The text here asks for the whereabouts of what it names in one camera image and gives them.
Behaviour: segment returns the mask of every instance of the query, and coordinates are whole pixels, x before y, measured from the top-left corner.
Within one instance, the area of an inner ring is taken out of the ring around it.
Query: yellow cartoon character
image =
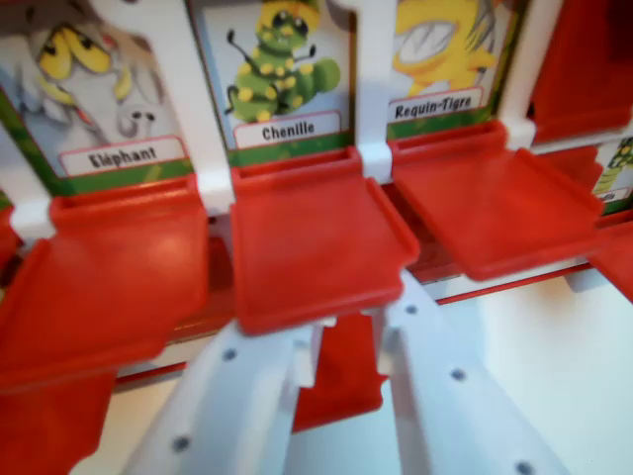
[[[500,0],[403,0],[397,35],[407,35],[394,56],[394,69],[413,79],[409,96],[434,82],[450,89],[472,87],[497,59],[494,4]]]

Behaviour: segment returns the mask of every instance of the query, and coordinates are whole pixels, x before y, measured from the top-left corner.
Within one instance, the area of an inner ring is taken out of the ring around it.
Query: elephant ear
[[[156,72],[146,64],[137,62],[134,68],[136,86],[142,97],[150,104],[162,104],[164,91]]]
[[[47,117],[64,125],[70,125],[70,117],[66,108],[58,102],[53,101],[49,97],[44,97],[42,101],[42,110]]]
[[[15,93],[20,109],[29,112],[39,112],[42,109],[44,92],[38,83],[42,75],[36,65],[27,40],[23,36],[16,36],[3,42],[3,53],[10,57],[13,63]]]

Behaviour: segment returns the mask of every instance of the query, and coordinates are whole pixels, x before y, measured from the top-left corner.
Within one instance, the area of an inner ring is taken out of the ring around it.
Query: green border
[[[9,206],[11,206],[9,198],[7,198],[7,195],[5,195],[3,191],[0,191],[0,210],[4,210]]]

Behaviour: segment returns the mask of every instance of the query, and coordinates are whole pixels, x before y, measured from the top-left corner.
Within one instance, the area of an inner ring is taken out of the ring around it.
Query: hole
[[[237,356],[237,351],[235,351],[234,349],[228,349],[227,351],[225,351],[225,354],[223,355],[223,358],[225,359],[225,361],[231,361],[232,359],[234,359]]]
[[[179,437],[174,438],[174,441],[171,443],[171,447],[174,449],[174,452],[183,452],[189,448],[191,444],[191,439],[186,435],[180,435]]]
[[[464,381],[466,380],[466,371],[460,368],[456,368],[451,371],[451,378],[453,378],[455,381]]]
[[[520,473],[521,475],[534,475],[536,472],[531,463],[520,461],[516,464],[516,473]]]

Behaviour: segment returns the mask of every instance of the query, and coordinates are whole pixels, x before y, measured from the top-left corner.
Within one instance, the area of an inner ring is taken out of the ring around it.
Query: white plastic stand
[[[403,473],[567,474],[437,304],[408,272],[374,317],[379,370],[392,382]]]
[[[174,107],[180,131],[209,215],[221,215],[235,201],[230,169],[207,76],[200,62],[182,0],[90,0],[96,13],[151,45]]]
[[[398,301],[372,314],[403,473],[567,474],[422,286],[402,278]],[[299,387],[315,383],[320,325],[246,337],[229,324],[184,373],[125,473],[282,473]]]
[[[531,0],[498,108],[511,150],[530,148],[536,126],[527,119],[530,97],[556,28],[563,0]]]
[[[322,324],[259,337],[226,326],[184,373],[126,474],[282,473]]]
[[[13,203],[11,228],[26,249],[37,239],[54,236],[48,215],[50,195],[4,126],[0,127],[0,189]]]
[[[381,184],[391,182],[392,152],[387,121],[392,75],[397,0],[335,0],[356,12],[355,145],[363,159],[363,175]]]

